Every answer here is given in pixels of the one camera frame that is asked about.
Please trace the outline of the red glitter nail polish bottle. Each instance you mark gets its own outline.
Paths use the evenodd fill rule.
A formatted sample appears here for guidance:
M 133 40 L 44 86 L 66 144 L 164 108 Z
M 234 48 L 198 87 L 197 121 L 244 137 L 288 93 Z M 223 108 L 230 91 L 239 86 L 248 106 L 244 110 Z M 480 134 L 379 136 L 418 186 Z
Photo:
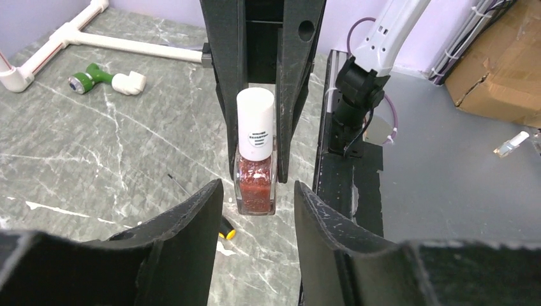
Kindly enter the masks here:
M 276 172 L 274 94 L 265 88 L 241 90 L 236 98 L 238 146 L 234 179 L 241 215 L 274 215 Z

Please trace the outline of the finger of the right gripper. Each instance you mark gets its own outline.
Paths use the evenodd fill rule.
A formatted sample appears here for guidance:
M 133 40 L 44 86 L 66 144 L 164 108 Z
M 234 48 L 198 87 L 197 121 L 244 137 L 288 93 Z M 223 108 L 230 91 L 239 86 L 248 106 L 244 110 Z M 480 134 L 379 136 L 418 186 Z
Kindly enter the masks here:
M 216 94 L 226 123 L 228 165 L 234 175 L 238 145 L 237 101 L 248 86 L 245 54 L 245 2 L 201 1 L 212 63 Z
M 286 183 L 291 141 L 308 96 L 325 1 L 285 1 L 276 78 L 278 182 Z

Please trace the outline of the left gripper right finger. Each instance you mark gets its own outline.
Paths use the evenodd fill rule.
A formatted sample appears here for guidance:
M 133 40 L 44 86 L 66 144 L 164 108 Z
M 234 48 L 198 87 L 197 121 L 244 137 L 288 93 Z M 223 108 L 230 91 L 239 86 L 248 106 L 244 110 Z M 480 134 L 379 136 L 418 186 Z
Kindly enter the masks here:
M 388 241 L 295 183 L 306 305 L 539 305 L 540 242 Z

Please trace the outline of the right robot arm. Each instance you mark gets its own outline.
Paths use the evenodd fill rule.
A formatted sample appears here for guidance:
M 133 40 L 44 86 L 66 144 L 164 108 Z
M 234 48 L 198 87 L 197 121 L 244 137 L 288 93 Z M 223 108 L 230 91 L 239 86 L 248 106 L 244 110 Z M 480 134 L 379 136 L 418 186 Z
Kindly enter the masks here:
M 228 163 L 239 143 L 237 95 L 249 84 L 276 87 L 278 180 L 288 179 L 290 144 L 308 95 L 325 1 L 202 1 L 216 94 L 226 122 Z M 387 1 L 338 87 L 362 114 L 382 99 L 396 57 L 427 1 Z

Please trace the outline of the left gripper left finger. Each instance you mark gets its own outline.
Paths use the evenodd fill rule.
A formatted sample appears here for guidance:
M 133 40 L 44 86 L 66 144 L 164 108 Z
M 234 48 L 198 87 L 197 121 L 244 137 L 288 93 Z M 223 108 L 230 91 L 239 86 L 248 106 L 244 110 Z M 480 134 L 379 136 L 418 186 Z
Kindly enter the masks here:
M 217 240 L 180 204 L 107 240 L 1 232 L 2 305 L 206 305 Z

